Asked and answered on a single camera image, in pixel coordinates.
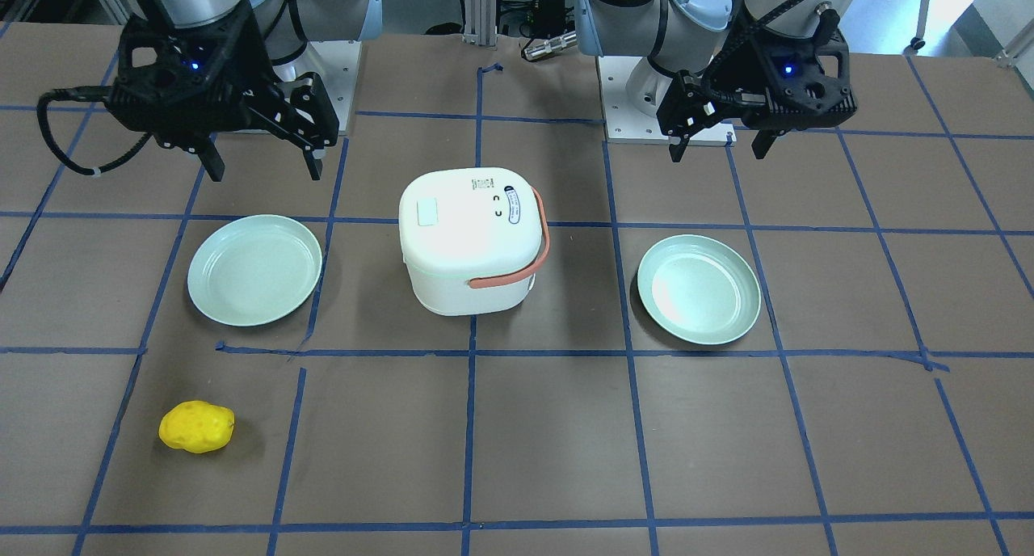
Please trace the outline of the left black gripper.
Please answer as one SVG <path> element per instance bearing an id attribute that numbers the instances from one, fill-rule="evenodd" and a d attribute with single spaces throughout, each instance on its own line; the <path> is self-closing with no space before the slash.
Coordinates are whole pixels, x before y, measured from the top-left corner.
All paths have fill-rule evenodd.
<path id="1" fill-rule="evenodd" d="M 780 132 L 835 128 L 853 117 L 858 102 L 839 22 L 837 10 L 823 11 L 817 30 L 802 38 L 758 29 L 725 58 L 712 60 L 708 95 L 702 76 L 680 70 L 657 111 L 671 161 L 683 160 L 688 137 L 728 118 L 757 130 L 752 152 L 765 159 Z"/>

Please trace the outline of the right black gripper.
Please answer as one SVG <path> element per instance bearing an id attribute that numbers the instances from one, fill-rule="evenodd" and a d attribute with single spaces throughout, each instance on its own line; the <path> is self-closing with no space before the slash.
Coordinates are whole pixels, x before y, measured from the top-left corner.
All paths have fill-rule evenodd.
<path id="1" fill-rule="evenodd" d="M 133 0 L 122 30 L 107 110 L 163 147 L 199 151 L 222 183 L 214 133 L 263 130 L 302 150 L 312 181 L 339 122 L 315 71 L 280 78 L 270 56 L 272 26 L 251 0 Z"/>

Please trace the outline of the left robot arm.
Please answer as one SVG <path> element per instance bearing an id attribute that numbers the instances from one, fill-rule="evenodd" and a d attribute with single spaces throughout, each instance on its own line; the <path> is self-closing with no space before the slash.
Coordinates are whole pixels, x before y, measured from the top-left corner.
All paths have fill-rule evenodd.
<path id="1" fill-rule="evenodd" d="M 732 145 L 837 128 L 858 109 L 839 25 L 853 0 L 578 0 L 578 48 L 595 57 L 607 138 Z"/>

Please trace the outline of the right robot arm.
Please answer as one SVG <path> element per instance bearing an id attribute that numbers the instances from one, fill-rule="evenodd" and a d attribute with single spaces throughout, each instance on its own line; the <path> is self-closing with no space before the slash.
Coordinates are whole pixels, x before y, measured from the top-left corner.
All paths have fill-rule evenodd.
<path id="1" fill-rule="evenodd" d="M 373 40 L 383 0 L 129 0 L 104 106 L 126 129 L 197 157 L 218 183 L 215 133 L 270 133 L 299 148 L 309 176 L 337 144 L 331 78 L 302 65 L 318 43 Z"/>

